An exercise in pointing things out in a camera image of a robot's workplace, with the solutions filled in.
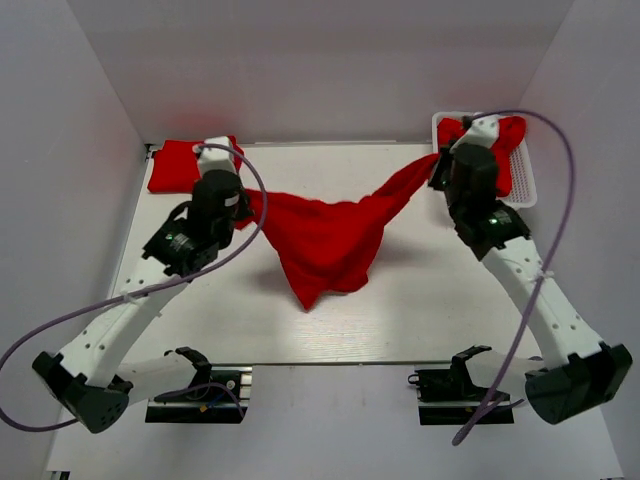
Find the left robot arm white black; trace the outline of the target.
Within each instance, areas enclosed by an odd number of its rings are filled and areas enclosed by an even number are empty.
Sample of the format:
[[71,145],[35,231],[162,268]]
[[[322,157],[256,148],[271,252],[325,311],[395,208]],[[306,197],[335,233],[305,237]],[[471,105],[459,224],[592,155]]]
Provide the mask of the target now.
[[211,387],[211,365],[189,347],[126,364],[123,359],[163,308],[180,294],[193,274],[212,264],[231,243],[237,217],[247,212],[240,177],[227,170],[205,173],[190,200],[179,204],[144,245],[128,282],[132,289],[171,282],[140,297],[125,292],[122,303],[106,309],[58,353],[40,353],[33,370],[73,417],[97,434],[111,427],[134,403],[171,392],[199,399]]

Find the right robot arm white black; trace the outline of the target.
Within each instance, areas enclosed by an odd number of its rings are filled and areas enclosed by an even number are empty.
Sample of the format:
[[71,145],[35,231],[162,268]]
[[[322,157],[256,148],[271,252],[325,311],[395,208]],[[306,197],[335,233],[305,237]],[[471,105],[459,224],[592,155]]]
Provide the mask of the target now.
[[555,425],[612,400],[632,356],[607,345],[544,273],[529,228],[496,196],[497,174],[491,150],[462,144],[440,150],[429,185],[444,193],[459,238],[526,317],[541,360],[470,347],[453,356],[451,384],[466,399],[485,389],[523,399]]

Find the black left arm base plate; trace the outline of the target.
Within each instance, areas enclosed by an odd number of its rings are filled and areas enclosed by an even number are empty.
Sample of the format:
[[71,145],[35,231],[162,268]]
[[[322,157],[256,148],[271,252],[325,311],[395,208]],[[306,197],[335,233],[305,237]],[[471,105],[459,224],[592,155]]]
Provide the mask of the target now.
[[149,400],[145,422],[148,424],[240,424],[247,413],[252,368],[249,366],[213,367],[210,383],[222,384],[238,400],[240,407],[222,388],[208,386],[177,396]]

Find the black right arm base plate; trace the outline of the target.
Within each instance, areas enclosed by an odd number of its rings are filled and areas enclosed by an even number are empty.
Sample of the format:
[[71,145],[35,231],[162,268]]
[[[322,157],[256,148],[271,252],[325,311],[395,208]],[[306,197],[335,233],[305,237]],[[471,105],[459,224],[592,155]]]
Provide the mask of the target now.
[[487,388],[465,384],[448,364],[418,365],[407,382],[417,394],[421,426],[463,426],[487,393]]

